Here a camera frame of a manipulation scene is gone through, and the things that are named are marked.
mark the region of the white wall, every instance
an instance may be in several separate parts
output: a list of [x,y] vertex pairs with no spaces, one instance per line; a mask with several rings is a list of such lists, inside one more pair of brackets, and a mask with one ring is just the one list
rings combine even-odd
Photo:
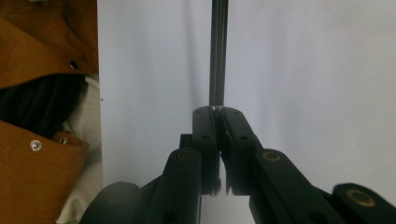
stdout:
[[[211,1],[98,3],[104,178],[143,186],[208,103]],[[230,0],[225,104],[313,185],[354,182],[396,204],[395,11]],[[248,199],[205,197],[202,223],[253,223]]]

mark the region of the black metal rod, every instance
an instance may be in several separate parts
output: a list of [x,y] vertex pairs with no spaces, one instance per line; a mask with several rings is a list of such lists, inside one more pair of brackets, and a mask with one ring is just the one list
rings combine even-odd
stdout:
[[209,105],[224,105],[228,0],[212,1]]

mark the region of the black fabric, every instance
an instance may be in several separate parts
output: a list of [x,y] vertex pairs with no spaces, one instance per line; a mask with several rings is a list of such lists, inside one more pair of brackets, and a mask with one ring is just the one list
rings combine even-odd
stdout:
[[86,86],[82,75],[52,75],[2,89],[0,119],[51,138],[70,116]]

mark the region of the black plastic part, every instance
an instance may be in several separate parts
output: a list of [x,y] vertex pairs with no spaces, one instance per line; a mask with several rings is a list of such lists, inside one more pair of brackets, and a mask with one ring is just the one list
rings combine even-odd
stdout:
[[209,106],[192,113],[192,147],[202,155],[202,194],[219,190],[219,150],[215,121]]
[[262,146],[241,111],[224,107],[224,117],[233,141],[232,152],[221,154],[226,169],[230,167],[226,170],[227,183],[234,195],[249,195],[254,180],[252,162],[257,148]]
[[183,133],[180,135],[180,143],[178,145],[178,148],[183,147],[192,147],[192,134]]
[[377,193],[360,185],[336,186],[332,193],[332,202],[348,223],[396,223],[396,208]]
[[160,179],[161,177],[157,177],[141,189],[139,200],[132,210],[130,221],[128,221],[129,224],[145,223],[147,216],[149,216],[149,208],[152,203],[155,203],[152,201],[152,197],[154,196]]
[[212,1],[209,104],[224,105],[228,0]]
[[[268,199],[265,198],[265,195],[259,186],[256,186],[251,191],[249,208],[256,224],[279,223],[278,219],[276,218],[274,208],[271,207],[271,204],[269,203]],[[283,219],[283,223],[287,223],[287,221],[291,223],[287,213],[284,213],[284,216],[281,217]]]
[[283,153],[258,149],[253,172],[277,223],[345,223]]
[[130,224],[130,219],[141,189],[130,183],[117,182],[102,189],[88,209],[80,224]]
[[200,206],[201,154],[192,148],[181,148],[169,156],[146,222],[141,223],[199,223]]

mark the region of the silver snap button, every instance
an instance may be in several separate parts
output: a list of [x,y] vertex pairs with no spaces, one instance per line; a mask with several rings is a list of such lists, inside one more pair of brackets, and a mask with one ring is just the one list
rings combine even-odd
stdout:
[[61,139],[59,140],[59,142],[60,142],[61,144],[66,145],[66,144],[67,144],[67,138],[61,138]]
[[39,151],[41,149],[41,142],[38,140],[33,140],[32,142],[30,142],[30,148],[33,151]]
[[70,67],[74,70],[79,70],[79,65],[76,61],[70,61]]

